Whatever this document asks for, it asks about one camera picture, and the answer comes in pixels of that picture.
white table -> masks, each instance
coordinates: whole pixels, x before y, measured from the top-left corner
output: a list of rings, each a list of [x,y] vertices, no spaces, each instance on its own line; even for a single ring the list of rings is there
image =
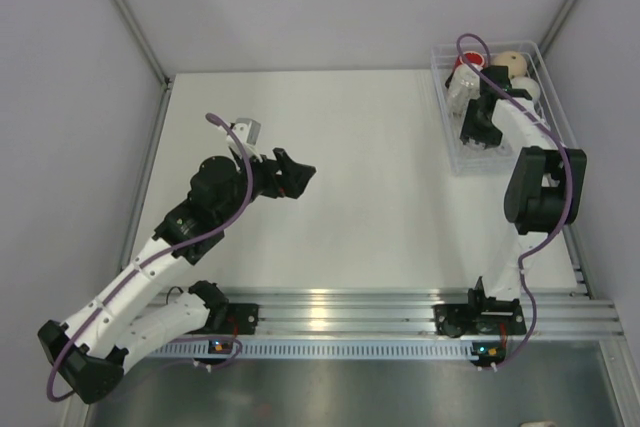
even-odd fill
[[[262,123],[316,176],[298,200],[258,198],[179,285],[222,288],[460,289],[493,259],[508,175],[455,177],[428,70],[178,75],[134,252],[181,202],[200,162],[227,154],[205,121]],[[530,272],[538,292],[576,280],[562,237]]]

black cable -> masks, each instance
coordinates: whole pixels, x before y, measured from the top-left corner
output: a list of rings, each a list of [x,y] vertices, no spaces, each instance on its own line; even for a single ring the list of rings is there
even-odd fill
[[[178,289],[181,294],[184,294],[184,290],[182,290],[182,287],[178,287],[177,285],[174,285],[167,292],[167,298],[166,298],[166,302],[165,302],[165,304],[167,304],[167,305],[169,304],[169,296],[171,295],[171,292],[173,292],[173,289]]]

beige ball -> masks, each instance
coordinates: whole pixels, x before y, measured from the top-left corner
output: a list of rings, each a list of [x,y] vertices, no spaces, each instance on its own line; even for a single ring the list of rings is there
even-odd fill
[[[496,55],[491,65],[503,65],[509,68],[509,78],[522,77],[527,73],[527,59],[519,52],[507,50]]]

gray floor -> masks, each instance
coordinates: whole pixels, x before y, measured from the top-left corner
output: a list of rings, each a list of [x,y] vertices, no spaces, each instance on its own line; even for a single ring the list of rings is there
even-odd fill
[[[89,425],[621,425],[597,344],[534,343],[497,374],[445,362],[246,360],[212,374],[173,366],[138,385],[163,364],[137,366],[116,395],[130,393],[94,406]]]

plastic bin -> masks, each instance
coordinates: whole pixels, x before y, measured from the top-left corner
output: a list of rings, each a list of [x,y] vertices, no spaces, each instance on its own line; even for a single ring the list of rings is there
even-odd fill
[[[491,55],[513,50],[520,52],[528,64],[527,75],[538,82],[541,95],[536,110],[560,135],[569,147],[575,147],[575,139],[569,129],[566,117],[560,106],[551,78],[538,50],[538,46],[531,41],[495,42],[488,43]],[[463,49],[475,50],[484,54],[484,50],[477,42],[464,42]],[[456,175],[463,174],[496,174],[511,172],[518,159],[519,152],[515,152],[506,137],[499,147],[479,149],[465,145],[460,140],[460,130],[463,119],[454,116],[446,104],[445,81],[453,69],[458,57],[455,44],[437,45],[431,49],[431,69],[435,83],[442,124],[447,139],[451,169]]]

